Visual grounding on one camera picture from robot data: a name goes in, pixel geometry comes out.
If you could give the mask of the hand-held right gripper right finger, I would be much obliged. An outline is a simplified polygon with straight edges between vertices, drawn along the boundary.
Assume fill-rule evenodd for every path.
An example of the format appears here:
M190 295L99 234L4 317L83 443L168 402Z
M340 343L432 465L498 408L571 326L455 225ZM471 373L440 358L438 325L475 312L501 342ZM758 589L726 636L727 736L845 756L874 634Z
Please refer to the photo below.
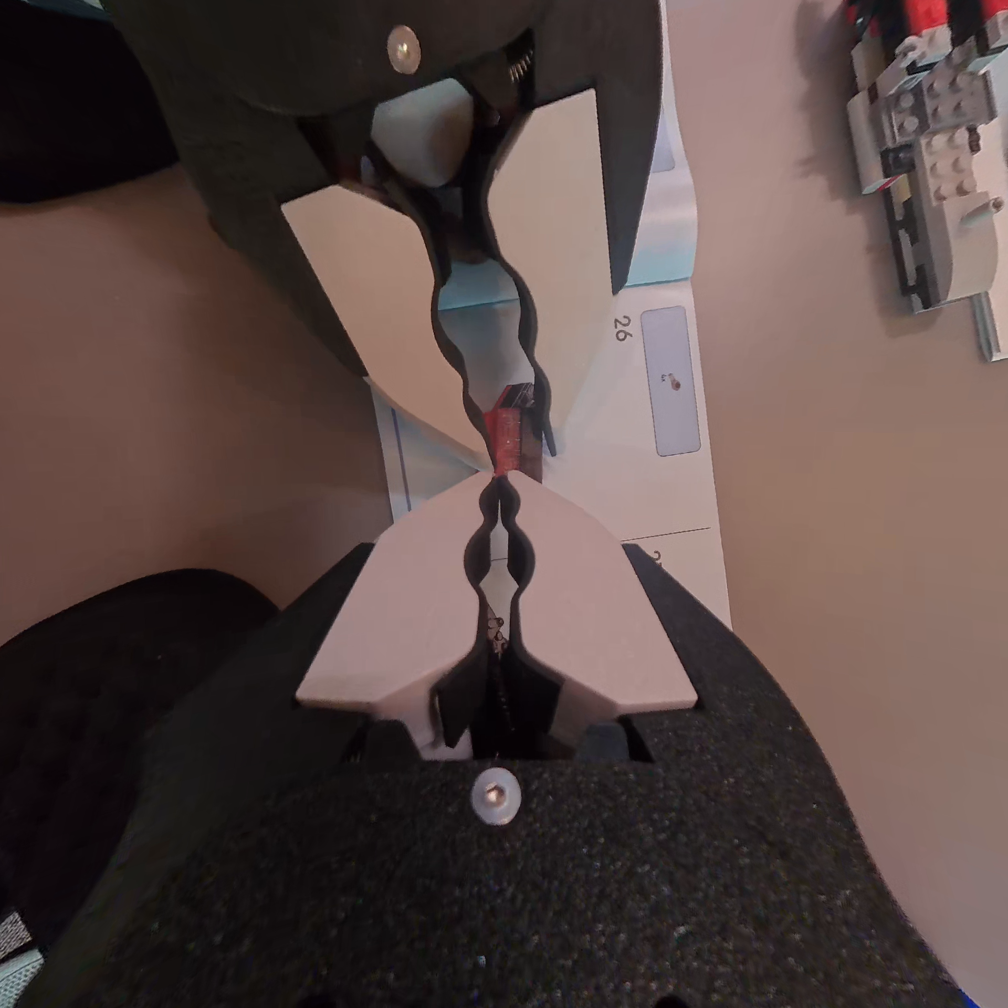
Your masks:
M576 748L586 731L699 696L621 542L522 472L500 477L515 582L503 685L515 728Z

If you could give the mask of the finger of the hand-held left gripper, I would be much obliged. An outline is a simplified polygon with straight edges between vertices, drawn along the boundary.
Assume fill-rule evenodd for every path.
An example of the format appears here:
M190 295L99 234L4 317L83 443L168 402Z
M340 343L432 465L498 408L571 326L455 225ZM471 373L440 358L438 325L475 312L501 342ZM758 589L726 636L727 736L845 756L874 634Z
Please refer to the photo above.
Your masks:
M598 129L593 89L535 109L508 139L487 195L498 260L547 385L554 455L568 449L613 307Z
M442 325L435 256L418 223L344 185L292 199L281 212L372 387L467 465L492 471L486 424Z

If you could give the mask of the open white instruction booklet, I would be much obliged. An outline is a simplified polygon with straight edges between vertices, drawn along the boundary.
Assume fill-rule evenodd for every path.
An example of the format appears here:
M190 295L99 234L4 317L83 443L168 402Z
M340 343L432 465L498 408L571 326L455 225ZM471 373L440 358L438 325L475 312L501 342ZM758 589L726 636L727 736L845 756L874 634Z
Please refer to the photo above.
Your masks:
M698 204L675 106L662 7L662 117L628 284L543 483L642 548L731 626L691 277ZM448 336L488 405L530 380L517 346L518 296L501 267L454 263L439 298ZM393 521L474 473L373 391Z

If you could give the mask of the person's teal patterned pants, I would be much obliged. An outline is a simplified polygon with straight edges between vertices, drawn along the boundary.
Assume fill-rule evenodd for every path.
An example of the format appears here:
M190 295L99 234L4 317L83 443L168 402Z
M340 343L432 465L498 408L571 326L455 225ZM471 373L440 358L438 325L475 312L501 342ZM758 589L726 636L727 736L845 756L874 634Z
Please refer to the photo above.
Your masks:
M44 957L35 948L15 953L1 964L1 1007L14 1007L28 985L44 966Z

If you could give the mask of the small red black brick assembly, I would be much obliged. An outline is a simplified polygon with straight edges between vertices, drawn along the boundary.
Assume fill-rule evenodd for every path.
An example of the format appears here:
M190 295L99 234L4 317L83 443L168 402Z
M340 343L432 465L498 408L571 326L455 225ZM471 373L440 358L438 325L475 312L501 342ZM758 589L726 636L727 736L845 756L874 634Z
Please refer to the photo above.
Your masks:
M542 483L544 459L558 452L546 379L506 385L484 412L495 475L521 472Z

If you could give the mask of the grey desk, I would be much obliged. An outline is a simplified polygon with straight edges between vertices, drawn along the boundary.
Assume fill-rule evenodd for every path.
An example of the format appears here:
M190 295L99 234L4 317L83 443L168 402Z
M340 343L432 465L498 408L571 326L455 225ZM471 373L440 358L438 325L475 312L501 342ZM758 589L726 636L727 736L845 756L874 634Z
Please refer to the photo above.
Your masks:
M670 2L735 632L890 889L1006 1006L1006 363L914 317L838 2ZM374 410L182 170L2 208L2 640L149 573L284 607L391 520Z

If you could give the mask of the booklet with vehicle pictures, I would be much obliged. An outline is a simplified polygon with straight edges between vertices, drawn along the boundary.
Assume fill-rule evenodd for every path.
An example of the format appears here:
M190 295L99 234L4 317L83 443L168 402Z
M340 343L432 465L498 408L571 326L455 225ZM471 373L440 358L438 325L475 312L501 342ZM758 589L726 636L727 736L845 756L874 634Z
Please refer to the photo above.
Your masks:
M976 338L988 363L1007 361L1007 295L982 292L970 298Z

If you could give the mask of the grey toy brick truck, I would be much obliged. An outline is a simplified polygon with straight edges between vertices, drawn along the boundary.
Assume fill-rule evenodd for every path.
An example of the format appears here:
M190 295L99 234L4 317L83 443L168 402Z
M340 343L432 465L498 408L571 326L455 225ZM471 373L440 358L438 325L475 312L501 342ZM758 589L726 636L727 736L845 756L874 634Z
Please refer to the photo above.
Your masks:
M914 313L988 295L1005 196L977 174L998 116L1005 1L847 1L847 106L864 195L881 194L901 295Z

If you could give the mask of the black cushion pad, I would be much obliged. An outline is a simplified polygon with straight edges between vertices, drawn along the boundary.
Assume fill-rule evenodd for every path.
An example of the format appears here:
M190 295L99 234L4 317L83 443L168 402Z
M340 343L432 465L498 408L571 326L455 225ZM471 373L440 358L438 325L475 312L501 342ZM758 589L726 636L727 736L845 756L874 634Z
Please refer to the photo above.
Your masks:
M20 632L1 651L2 918L42 952L119 844L145 738L278 613L229 573L144 576Z
M1 203L129 183L179 161L107 2L1 3Z

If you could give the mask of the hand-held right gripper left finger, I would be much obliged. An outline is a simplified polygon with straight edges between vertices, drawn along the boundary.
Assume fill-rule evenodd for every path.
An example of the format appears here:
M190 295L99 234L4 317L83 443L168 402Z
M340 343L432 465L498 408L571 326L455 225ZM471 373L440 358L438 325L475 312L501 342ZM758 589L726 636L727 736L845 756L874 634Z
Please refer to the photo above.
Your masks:
M398 722L427 760L473 758L490 666L482 583L498 489L479 472L376 540L297 687L302 705Z

